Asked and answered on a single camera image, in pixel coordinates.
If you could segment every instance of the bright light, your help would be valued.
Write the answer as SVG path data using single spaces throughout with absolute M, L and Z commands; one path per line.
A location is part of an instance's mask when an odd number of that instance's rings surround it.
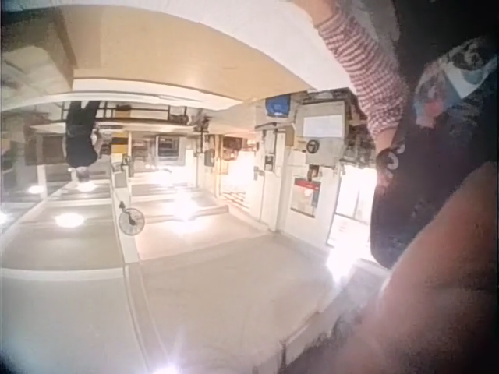
M 78 184 L 78 187 L 76 187 L 78 191 L 80 192 L 92 192 L 95 190 L 96 185 L 93 182 L 84 182 Z
M 173 185 L 172 176 L 164 170 L 154 172 L 153 181 L 154 183 L 163 185 L 164 187 L 170 187 Z
M 77 228 L 85 219 L 76 213 L 64 213 L 55 218 L 55 223 L 61 228 Z
M 31 193 L 33 195 L 37 195 L 39 193 L 42 193 L 45 190 L 45 188 L 42 185 L 32 185 L 28 189 L 28 193 Z
M 154 374 L 180 374 L 180 371 L 174 365 L 169 365 L 166 368 L 156 370 Z
M 4 224 L 9 220 L 9 216 L 0 210 L 0 224 Z
M 181 221 L 188 221 L 193 218 L 199 207 L 191 199 L 189 193 L 178 191 L 173 203 L 173 215 Z
M 355 251 L 331 249 L 326 267 L 336 283 L 341 283 L 350 275 L 358 256 Z

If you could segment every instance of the electrical box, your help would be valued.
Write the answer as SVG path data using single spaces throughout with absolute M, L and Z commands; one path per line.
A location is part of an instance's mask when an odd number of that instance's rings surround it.
M 344 101 L 304 104 L 296 113 L 296 135 L 307 164 L 334 168 L 345 152 L 348 132 Z

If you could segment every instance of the striped sleeve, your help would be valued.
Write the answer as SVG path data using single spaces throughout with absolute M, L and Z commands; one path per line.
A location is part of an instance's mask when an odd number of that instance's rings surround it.
M 373 139 L 384 130 L 397 127 L 407 102 L 408 88 L 381 44 L 354 17 L 346 16 L 339 9 L 317 29 L 349 74 Z

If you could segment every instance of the hand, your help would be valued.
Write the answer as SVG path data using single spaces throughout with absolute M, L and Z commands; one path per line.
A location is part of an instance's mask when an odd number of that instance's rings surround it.
M 309 14 L 314 26 L 330 19 L 336 10 L 336 0 L 292 0 L 291 2 Z

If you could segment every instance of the blue screen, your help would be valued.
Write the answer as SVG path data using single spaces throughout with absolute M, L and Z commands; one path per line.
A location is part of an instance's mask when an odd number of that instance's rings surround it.
M 265 99 L 268 117 L 287 118 L 291 107 L 291 94 Z

